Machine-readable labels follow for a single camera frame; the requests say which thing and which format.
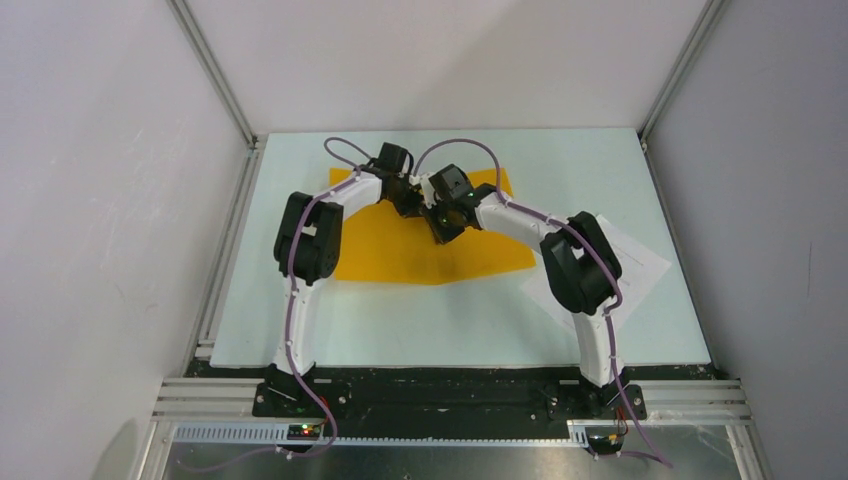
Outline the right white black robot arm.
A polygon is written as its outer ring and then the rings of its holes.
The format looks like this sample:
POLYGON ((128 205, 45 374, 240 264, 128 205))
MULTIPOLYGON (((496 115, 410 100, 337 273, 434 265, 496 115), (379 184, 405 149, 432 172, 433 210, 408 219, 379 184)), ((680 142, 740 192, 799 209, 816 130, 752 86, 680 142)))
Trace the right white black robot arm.
POLYGON ((622 266, 597 218, 580 212, 566 220, 517 203, 499 183, 473 186, 450 164, 414 180, 420 212, 435 240, 445 244, 468 228, 495 232, 538 253, 548 288, 572 317, 579 348, 581 404, 598 418, 622 410, 639 418, 621 378, 611 313, 623 303, 622 266))

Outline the orange file folder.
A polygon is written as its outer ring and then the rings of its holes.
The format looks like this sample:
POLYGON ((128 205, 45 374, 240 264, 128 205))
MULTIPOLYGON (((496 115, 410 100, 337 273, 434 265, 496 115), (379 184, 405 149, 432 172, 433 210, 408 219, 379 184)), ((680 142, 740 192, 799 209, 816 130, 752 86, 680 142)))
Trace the orange file folder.
POLYGON ((468 227, 441 245, 422 217, 405 218, 382 200, 343 223, 339 281, 442 285, 533 268, 531 248, 468 227))

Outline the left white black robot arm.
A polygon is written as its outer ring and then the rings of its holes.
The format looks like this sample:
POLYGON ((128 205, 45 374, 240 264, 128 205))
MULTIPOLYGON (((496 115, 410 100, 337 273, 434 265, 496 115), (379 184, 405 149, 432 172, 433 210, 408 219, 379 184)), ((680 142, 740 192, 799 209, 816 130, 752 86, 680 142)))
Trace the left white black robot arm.
POLYGON ((404 191, 414 166, 404 147, 385 143, 375 157, 356 165, 342 181, 309 195, 294 192, 287 200, 273 248, 285 281, 285 316, 281 338, 272 360, 277 372, 266 380, 277 403, 292 416, 314 406, 314 387, 304 376, 315 362, 312 336, 317 296, 333 275, 341 256, 343 223, 365 207, 404 191))

